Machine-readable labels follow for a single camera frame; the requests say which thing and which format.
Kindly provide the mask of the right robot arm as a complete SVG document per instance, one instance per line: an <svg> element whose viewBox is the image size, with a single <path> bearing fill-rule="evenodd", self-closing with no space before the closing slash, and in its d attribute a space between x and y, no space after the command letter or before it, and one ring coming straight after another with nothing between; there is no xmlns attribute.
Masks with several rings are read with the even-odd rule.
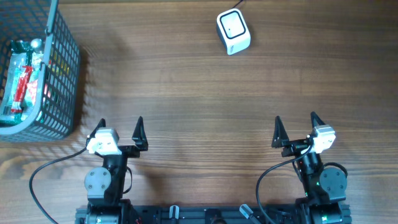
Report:
<svg viewBox="0 0 398 224"><path fill-rule="evenodd" d="M305 191L293 204L268 205L266 212L275 223L350 224L345 190L348 171L336 162L323 163L320 154L331 148L335 130L315 112L310 114L312 132L304 139L290 140L282 120L275 117L271 146L282 148L282 157L293 156L293 167Z"/></svg>

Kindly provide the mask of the green white gloves packet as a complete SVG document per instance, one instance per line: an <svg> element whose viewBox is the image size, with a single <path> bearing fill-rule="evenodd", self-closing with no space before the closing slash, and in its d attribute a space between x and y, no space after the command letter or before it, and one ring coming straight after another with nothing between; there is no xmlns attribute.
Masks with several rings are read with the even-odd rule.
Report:
<svg viewBox="0 0 398 224"><path fill-rule="evenodd" d="M11 113L12 102L17 90L19 76L24 72L23 66L31 66L32 62L42 63L43 54L37 54L30 46L30 42L18 40L11 42L11 62L6 81L5 98L1 103L1 124L13 126L23 122L22 113Z"/></svg>

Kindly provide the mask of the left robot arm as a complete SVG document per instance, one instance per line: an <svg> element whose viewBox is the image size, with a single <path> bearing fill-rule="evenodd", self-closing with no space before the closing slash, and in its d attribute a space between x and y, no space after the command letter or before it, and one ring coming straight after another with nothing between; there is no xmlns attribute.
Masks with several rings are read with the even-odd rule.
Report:
<svg viewBox="0 0 398 224"><path fill-rule="evenodd" d="M119 146L119 135L114 128L107 128L105 119L100 119L97 127L87 136L86 149L103 159L103 165L87 173L84 180L88 205L76 211L75 223L142 223L129 199L123 195L125 177L131 169L127 166L129 158L140 157L149 144L144 131L142 117L137 120L132 135L133 145Z"/></svg>

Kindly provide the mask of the red sachet stick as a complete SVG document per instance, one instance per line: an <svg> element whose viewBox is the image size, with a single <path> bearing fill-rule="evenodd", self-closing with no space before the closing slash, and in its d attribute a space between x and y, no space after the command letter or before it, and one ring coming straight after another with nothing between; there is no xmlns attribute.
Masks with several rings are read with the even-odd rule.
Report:
<svg viewBox="0 0 398 224"><path fill-rule="evenodd" d="M19 76L16 94L12 102L11 113L22 113L21 104L25 97L27 83L29 82L30 76L34 70L33 67L27 65L23 66L22 68L25 70Z"/></svg>

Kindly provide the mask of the yellow liquid bottle silver cap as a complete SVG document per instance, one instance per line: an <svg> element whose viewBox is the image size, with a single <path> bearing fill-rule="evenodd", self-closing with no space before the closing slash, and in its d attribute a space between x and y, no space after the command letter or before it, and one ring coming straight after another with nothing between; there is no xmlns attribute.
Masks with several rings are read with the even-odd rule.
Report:
<svg viewBox="0 0 398 224"><path fill-rule="evenodd" d="M30 46L32 47L33 51L37 54L44 53L45 50L45 42L42 39L33 39L30 42Z"/></svg>

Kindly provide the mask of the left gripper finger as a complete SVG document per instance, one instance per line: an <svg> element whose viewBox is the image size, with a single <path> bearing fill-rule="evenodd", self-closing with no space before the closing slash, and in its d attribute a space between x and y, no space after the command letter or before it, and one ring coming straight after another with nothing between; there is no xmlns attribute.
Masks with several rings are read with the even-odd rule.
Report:
<svg viewBox="0 0 398 224"><path fill-rule="evenodd" d="M147 141L146 133L144 130L144 120L140 116L137 120L136 127L134 129L132 140L135 142L136 147L140 151L147 151L149 148L149 143Z"/></svg>
<svg viewBox="0 0 398 224"><path fill-rule="evenodd" d="M104 128L106 126L106 121L104 118L101 118L95 129L91 132L90 135L87 135L86 138L86 146L88 145L89 141L95 137L95 134L99 128Z"/></svg>

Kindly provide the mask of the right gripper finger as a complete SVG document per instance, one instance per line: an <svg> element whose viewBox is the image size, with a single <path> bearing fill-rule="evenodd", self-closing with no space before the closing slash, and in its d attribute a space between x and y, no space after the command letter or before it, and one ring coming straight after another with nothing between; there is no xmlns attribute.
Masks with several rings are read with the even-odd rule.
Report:
<svg viewBox="0 0 398 224"><path fill-rule="evenodd" d="M312 111L310 113L310 118L311 118L311 122L312 122L312 127L313 128L316 127L316 126L325 125L325 123L320 119L320 117L314 111Z"/></svg>
<svg viewBox="0 0 398 224"><path fill-rule="evenodd" d="M272 138L271 147L280 148L289 144L290 140L282 123L280 116L275 117L274 135Z"/></svg>

